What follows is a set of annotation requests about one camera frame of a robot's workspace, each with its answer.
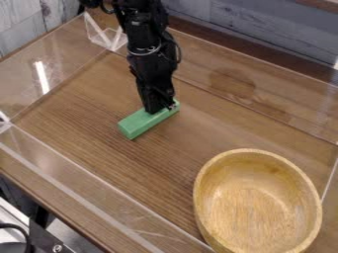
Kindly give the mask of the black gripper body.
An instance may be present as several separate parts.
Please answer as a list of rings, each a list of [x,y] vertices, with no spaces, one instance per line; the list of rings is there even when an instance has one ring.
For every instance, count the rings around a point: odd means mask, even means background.
[[[170,78],[180,62],[161,0],[112,0],[128,44],[130,72],[140,79]]]

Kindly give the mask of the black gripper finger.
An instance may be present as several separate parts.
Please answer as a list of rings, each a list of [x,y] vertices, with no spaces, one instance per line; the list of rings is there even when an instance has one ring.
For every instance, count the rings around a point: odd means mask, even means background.
[[[162,109],[164,105],[160,102],[160,97],[156,94],[153,88],[146,84],[146,82],[141,79],[134,71],[132,71],[132,74],[136,78],[137,92],[141,98],[145,112],[152,115]]]
[[[173,105],[173,86],[170,82],[169,75],[160,75],[152,80],[152,87],[154,100],[156,100],[156,109],[161,110],[169,108]]]

